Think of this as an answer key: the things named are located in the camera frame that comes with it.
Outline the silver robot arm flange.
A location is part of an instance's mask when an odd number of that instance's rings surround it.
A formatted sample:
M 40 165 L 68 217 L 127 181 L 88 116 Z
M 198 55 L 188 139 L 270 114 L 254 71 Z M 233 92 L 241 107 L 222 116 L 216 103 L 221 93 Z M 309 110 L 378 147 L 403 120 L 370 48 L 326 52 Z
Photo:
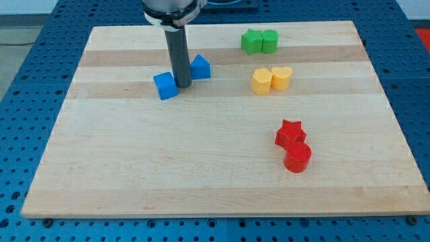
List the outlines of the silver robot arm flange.
M 175 32 L 193 21 L 207 0 L 142 0 L 146 20 L 165 31 Z

